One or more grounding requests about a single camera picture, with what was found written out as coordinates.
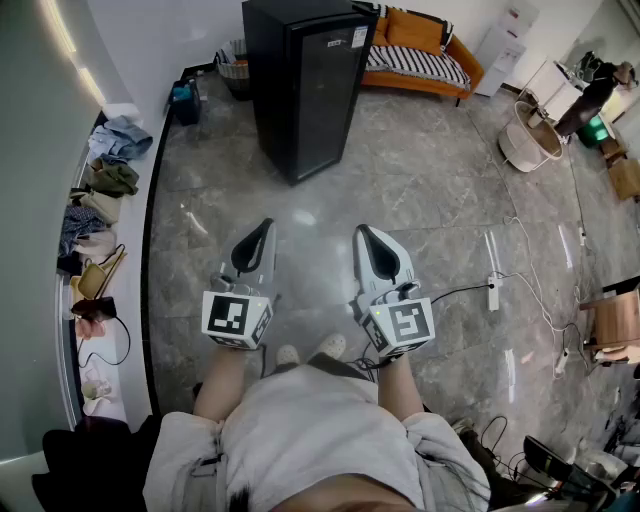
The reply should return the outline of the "woven laundry basket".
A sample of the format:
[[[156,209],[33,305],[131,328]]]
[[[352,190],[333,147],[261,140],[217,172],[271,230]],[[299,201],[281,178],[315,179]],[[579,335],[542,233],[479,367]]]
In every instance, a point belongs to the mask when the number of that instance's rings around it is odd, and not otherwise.
[[[217,70],[231,95],[238,101],[251,99],[251,86],[246,42],[234,39],[216,52]]]

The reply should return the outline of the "white water dispenser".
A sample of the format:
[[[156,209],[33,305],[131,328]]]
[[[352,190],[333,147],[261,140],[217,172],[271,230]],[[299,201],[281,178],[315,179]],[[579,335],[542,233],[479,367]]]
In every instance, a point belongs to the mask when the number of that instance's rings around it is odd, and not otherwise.
[[[475,88],[475,93],[492,97],[526,51],[526,47],[514,36],[498,26],[491,27],[474,54],[484,75]]]

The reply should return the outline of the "large black bag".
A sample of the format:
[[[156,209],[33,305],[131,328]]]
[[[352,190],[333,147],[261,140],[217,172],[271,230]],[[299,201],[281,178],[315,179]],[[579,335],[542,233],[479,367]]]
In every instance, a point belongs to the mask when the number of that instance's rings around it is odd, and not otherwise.
[[[160,430],[151,415],[138,431],[106,417],[85,417],[72,431],[42,439],[48,467],[31,483],[46,512],[146,512],[143,487]]]

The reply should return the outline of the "yellow bag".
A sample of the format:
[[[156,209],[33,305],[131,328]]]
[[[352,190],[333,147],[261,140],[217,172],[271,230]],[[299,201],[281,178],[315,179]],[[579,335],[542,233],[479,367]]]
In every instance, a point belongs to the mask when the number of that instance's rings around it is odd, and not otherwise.
[[[81,275],[70,279],[72,303],[101,298],[126,256],[125,245],[119,244],[114,252],[101,262],[96,263],[87,258]]]

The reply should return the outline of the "white desk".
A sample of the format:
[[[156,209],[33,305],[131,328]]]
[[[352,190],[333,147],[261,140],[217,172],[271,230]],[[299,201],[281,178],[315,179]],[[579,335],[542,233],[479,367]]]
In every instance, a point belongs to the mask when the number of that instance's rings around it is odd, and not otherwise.
[[[564,65],[547,59],[526,83],[529,93],[548,117],[557,122],[582,95],[587,83]]]

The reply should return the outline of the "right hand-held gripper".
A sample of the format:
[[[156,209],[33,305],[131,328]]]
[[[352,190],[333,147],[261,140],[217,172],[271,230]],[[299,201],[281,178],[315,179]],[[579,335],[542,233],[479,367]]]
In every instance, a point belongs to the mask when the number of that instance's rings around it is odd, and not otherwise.
[[[380,358],[398,358],[435,338],[431,301],[422,296],[407,250],[385,232],[360,224],[353,236],[357,324]]]

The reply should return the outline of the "black glass-door fridge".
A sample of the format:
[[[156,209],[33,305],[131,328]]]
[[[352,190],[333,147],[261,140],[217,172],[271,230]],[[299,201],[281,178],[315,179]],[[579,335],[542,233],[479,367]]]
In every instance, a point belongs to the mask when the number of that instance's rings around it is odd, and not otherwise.
[[[377,14],[352,0],[245,0],[259,145],[291,184],[343,156]]]

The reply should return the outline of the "black-and-white striped blanket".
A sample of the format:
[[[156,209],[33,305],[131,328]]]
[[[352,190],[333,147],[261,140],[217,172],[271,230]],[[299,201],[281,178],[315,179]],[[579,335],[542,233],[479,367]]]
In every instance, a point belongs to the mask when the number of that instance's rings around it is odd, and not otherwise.
[[[371,2],[359,2],[357,5],[375,13],[377,21],[379,17],[387,18],[390,8],[396,8],[412,14],[434,17],[442,20],[445,24],[440,56],[390,44],[384,47],[372,44],[365,67],[367,73],[395,73],[415,79],[443,83],[465,92],[472,89],[471,76],[464,70],[462,64],[450,54],[454,39],[454,25],[450,21],[391,5]]]

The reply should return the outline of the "white box with red label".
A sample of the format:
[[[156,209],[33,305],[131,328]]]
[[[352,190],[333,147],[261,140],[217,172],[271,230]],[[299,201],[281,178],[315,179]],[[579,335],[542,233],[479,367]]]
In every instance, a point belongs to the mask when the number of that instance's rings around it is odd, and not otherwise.
[[[537,21],[539,13],[529,0],[508,0],[497,25],[513,38],[522,39]]]

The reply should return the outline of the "green bin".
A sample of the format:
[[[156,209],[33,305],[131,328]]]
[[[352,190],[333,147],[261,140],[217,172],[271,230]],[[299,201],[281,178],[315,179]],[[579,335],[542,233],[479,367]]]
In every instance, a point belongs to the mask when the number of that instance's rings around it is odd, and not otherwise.
[[[585,126],[578,129],[576,134],[580,142],[587,148],[594,148],[604,141],[615,139],[613,129],[600,114],[594,116]]]

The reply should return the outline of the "person's light grey shirt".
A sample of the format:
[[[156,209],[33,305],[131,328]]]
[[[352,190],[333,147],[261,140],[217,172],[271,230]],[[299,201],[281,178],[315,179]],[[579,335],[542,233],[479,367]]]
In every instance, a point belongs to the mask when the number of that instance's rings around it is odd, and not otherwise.
[[[481,466],[439,415],[400,422],[376,386],[299,366],[254,384],[222,422],[173,412],[143,489],[148,512],[270,512],[338,475],[372,479],[426,512],[487,512]]]

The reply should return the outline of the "olive green garment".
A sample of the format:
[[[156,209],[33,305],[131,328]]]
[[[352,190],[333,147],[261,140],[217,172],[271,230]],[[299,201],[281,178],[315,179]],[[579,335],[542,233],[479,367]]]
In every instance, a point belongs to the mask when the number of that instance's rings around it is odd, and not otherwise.
[[[86,182],[94,191],[114,198],[137,194],[139,175],[126,163],[98,158],[90,162],[89,168]]]

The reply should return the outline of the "black equipment pile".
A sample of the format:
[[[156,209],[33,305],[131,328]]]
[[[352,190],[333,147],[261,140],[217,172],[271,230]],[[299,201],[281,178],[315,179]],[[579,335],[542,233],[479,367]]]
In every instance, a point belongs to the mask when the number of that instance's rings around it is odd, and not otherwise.
[[[582,442],[567,461],[528,435],[528,466],[550,478],[546,502],[565,504],[561,512],[640,512],[640,462],[628,464]]]

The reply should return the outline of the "person's right cream shoe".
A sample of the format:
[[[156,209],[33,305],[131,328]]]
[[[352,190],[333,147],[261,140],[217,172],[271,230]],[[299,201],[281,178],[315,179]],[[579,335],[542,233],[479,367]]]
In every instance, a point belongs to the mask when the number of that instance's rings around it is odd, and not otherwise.
[[[342,334],[334,333],[327,336],[308,359],[308,363],[315,361],[340,361],[346,349],[346,339]]]

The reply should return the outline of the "round white wooden-top table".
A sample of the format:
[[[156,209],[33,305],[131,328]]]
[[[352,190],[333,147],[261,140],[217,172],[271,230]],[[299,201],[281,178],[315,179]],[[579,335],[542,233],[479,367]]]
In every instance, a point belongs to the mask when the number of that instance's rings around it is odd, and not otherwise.
[[[498,146],[506,163],[529,173],[548,161],[560,160],[563,144],[549,121],[539,110],[524,101],[516,101],[513,116],[498,135]]]

